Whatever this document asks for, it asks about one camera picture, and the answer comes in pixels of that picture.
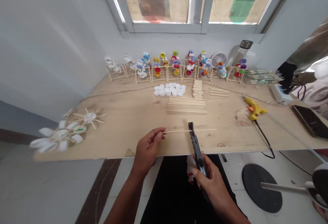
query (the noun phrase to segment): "small desk fan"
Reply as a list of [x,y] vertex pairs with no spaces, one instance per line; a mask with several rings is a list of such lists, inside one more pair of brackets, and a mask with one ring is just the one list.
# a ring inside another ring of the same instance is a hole
[[215,69],[219,68],[219,62],[225,63],[227,60],[227,56],[223,52],[216,52],[211,56],[212,65]]

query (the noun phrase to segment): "fingernail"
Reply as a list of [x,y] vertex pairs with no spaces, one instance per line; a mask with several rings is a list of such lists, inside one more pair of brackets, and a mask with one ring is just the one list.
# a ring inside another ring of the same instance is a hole
[[197,169],[193,168],[193,169],[192,169],[192,174],[193,174],[194,176],[196,176],[197,173],[198,173]]

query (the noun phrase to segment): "window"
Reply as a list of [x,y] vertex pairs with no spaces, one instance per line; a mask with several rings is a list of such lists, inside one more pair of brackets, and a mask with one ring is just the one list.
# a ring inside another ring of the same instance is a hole
[[262,33],[281,0],[106,0],[120,31]]

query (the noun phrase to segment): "glue gun cord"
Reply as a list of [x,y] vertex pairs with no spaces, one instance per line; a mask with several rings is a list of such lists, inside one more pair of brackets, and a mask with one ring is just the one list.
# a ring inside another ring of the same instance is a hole
[[266,154],[264,154],[263,152],[262,152],[262,154],[265,155],[265,156],[268,157],[268,158],[275,159],[276,157],[275,157],[275,155],[274,155],[274,153],[273,153],[273,150],[272,150],[271,144],[269,143],[268,139],[267,139],[266,136],[264,135],[262,129],[260,128],[259,124],[257,123],[257,120],[254,120],[254,122],[255,122],[255,124],[257,125],[257,127],[259,128],[259,130],[260,130],[260,132],[262,133],[263,137],[265,138],[265,140],[266,140],[266,142],[267,142],[267,144],[268,144],[268,146],[269,146],[269,149],[270,149],[270,151],[271,151],[271,153],[272,153],[272,157],[271,157],[271,156],[268,156],[268,155],[266,155]]

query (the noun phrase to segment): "window frame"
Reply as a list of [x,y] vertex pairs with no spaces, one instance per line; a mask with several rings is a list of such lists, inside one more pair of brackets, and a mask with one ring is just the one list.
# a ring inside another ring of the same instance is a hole
[[279,6],[282,0],[269,0],[258,24],[224,24],[209,23],[210,13],[213,0],[205,0],[203,8],[203,16],[200,20],[203,0],[191,0],[189,3],[188,22],[193,24],[174,24],[174,23],[134,23],[132,21],[130,11],[126,0],[106,0],[108,7],[114,17],[116,25],[120,32],[129,33],[175,33],[175,34],[207,34],[213,33],[244,33],[244,34],[261,34],[265,31],[266,26]]

